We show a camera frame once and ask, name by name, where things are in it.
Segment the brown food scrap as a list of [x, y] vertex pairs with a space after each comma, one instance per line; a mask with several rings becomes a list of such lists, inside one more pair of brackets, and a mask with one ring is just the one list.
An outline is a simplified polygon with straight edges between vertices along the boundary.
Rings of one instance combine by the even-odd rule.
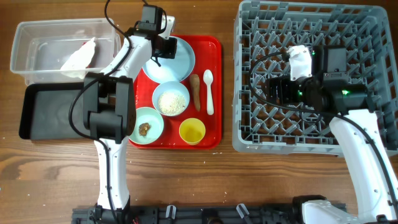
[[148, 131], [150, 130], [151, 126], [149, 123], [142, 123], [139, 125], [139, 135], [140, 136], [147, 136]]

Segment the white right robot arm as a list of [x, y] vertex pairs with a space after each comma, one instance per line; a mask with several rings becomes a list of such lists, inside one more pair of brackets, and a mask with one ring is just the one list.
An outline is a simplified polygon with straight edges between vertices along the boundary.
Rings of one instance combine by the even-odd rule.
[[302, 197], [298, 219], [304, 223], [397, 223], [397, 177], [382, 143], [376, 106], [364, 84], [353, 84], [346, 70], [346, 49], [304, 45], [279, 54], [290, 73], [270, 78], [265, 102], [290, 109], [302, 103], [303, 113], [325, 119], [340, 145], [353, 182], [358, 216], [328, 200]]

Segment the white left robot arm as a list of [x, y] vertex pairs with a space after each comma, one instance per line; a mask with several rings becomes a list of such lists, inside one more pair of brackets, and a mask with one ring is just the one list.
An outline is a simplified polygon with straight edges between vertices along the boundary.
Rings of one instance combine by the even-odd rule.
[[83, 124], [95, 142], [100, 176], [99, 197], [86, 223], [132, 222], [126, 151], [136, 122], [134, 80], [147, 61], [175, 57], [173, 25], [161, 7], [144, 4], [141, 19], [122, 33], [123, 46], [113, 61], [84, 78]]

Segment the light green bowl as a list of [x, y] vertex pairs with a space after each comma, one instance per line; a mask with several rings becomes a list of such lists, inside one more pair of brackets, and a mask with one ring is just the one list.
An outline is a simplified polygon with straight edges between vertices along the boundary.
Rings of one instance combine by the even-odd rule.
[[136, 125], [129, 139], [140, 145], [151, 144], [158, 140], [164, 130], [162, 115], [150, 107], [136, 110]]

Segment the yellow plastic cup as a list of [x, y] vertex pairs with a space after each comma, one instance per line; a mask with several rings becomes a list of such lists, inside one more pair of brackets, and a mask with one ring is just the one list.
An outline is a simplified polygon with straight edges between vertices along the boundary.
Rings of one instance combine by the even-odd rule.
[[179, 135], [189, 145], [197, 145], [206, 134], [204, 123], [197, 118], [184, 120], [179, 127]]

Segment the white rice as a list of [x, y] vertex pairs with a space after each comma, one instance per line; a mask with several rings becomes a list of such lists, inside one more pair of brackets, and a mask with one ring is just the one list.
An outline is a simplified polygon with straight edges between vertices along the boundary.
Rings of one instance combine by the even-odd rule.
[[176, 116], [185, 110], [187, 104], [181, 93], [167, 91], [159, 96], [158, 107], [161, 113], [167, 116]]

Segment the white napkin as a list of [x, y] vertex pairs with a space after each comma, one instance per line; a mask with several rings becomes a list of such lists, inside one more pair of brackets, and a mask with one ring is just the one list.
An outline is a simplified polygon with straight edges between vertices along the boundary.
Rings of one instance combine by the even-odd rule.
[[85, 69], [89, 67], [95, 55], [95, 40], [95, 37], [91, 38], [77, 51], [71, 54], [70, 58], [62, 65], [60, 69], [62, 75], [79, 79], [83, 79], [85, 77]]

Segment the light blue rice bowl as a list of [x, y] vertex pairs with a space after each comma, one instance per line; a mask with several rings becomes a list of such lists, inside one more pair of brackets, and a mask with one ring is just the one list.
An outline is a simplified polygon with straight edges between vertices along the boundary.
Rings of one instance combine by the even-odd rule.
[[155, 88], [152, 95], [154, 108], [165, 116], [178, 116], [189, 106], [190, 94], [180, 82], [165, 82]]

